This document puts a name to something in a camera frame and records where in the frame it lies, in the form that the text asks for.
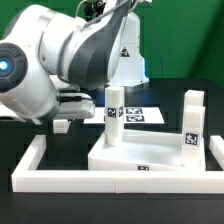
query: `white pillar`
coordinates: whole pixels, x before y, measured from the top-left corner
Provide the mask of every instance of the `white pillar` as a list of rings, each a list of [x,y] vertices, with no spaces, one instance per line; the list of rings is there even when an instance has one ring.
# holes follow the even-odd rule
[[[105,90],[105,133],[107,144],[122,143],[124,130],[124,87],[110,86]]]

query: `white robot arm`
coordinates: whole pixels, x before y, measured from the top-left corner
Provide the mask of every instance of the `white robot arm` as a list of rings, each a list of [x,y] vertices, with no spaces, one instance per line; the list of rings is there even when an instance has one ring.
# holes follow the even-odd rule
[[[33,5],[0,41],[0,102],[25,121],[94,116],[86,94],[61,94],[50,75],[80,88],[108,83],[117,67],[131,0],[107,0],[96,23]]]

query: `blue light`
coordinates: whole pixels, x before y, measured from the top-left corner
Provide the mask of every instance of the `blue light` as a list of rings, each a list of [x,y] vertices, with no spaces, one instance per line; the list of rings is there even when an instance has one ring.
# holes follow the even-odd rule
[[[0,69],[1,70],[6,70],[8,68],[8,64],[5,61],[0,61]]]

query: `white tray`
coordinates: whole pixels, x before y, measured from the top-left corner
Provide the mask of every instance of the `white tray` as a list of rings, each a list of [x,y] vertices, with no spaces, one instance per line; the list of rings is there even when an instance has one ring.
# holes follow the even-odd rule
[[[89,170],[168,171],[193,169],[205,171],[203,139],[199,167],[181,166],[182,134],[125,129],[118,147],[106,143],[103,133],[88,155]]]

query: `black table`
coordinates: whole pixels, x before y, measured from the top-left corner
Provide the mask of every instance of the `black table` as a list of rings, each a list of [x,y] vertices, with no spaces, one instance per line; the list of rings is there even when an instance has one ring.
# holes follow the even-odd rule
[[[203,79],[152,79],[126,93],[125,106],[158,106],[165,124],[128,124],[125,128],[181,133],[183,99],[188,89],[205,92],[207,170],[220,170],[208,150],[211,135],[224,136],[224,91]],[[104,90],[90,91],[104,106]],[[38,169],[87,169],[87,154],[104,125],[74,121],[66,135],[53,134],[52,122],[40,126],[0,123],[0,223],[223,223],[224,195],[205,194],[49,194],[13,193],[11,174],[33,137],[47,136]]]

